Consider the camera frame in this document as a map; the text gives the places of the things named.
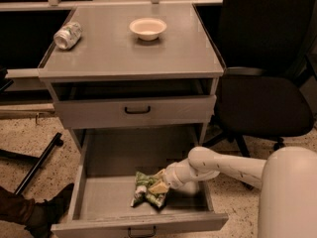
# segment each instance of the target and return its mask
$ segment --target drawer handle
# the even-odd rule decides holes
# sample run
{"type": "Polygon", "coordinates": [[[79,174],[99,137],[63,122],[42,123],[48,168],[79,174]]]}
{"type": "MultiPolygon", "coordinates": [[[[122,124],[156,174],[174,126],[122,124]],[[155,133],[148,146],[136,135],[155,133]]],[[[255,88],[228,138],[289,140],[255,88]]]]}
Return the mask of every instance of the drawer handle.
{"type": "Polygon", "coordinates": [[[152,234],[132,235],[131,234],[131,227],[129,227],[129,229],[128,229],[128,236],[130,238],[150,238],[150,237],[154,237],[156,234],[157,234],[157,228],[155,226],[153,227],[152,234]]]}
{"type": "Polygon", "coordinates": [[[148,114],[151,112],[151,106],[148,106],[147,110],[129,111],[128,107],[125,107],[125,112],[129,115],[148,114]]]}

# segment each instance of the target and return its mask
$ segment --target crumpled package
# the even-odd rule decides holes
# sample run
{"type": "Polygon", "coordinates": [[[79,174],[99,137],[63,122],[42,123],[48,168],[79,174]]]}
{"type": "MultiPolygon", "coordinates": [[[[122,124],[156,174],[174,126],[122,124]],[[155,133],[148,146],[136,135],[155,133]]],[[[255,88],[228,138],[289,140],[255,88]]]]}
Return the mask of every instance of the crumpled package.
{"type": "Polygon", "coordinates": [[[163,170],[154,176],[147,176],[141,172],[136,173],[136,190],[131,206],[137,206],[147,201],[151,205],[161,208],[165,204],[169,187],[162,181],[163,170]]]}

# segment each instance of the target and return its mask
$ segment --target chair backrest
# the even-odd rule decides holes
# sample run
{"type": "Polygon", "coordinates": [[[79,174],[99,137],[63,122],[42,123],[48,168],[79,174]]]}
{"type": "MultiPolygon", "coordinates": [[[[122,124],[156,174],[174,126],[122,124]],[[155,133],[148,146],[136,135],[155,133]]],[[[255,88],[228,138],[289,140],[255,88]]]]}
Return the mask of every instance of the chair backrest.
{"type": "Polygon", "coordinates": [[[224,0],[215,43],[226,66],[281,74],[296,60],[315,0],[224,0]]]}

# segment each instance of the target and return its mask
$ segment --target can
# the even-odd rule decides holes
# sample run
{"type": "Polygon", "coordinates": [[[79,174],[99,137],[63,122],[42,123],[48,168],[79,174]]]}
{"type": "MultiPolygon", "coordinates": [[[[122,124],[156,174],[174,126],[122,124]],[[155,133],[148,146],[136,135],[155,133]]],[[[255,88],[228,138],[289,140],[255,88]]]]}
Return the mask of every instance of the can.
{"type": "Polygon", "coordinates": [[[80,39],[82,28],[78,22],[68,22],[54,34],[55,44],[62,50],[70,50],[80,39]]]}

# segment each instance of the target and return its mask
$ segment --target shoe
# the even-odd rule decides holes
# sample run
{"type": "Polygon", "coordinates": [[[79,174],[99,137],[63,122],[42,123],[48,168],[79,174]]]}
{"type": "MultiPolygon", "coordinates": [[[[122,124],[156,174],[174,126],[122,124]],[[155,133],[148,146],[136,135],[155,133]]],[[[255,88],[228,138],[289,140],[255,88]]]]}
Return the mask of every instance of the shoe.
{"type": "Polygon", "coordinates": [[[69,209],[72,191],[73,183],[67,185],[52,200],[36,203],[34,213],[25,229],[35,238],[51,237],[52,225],[58,223],[69,209]]]}

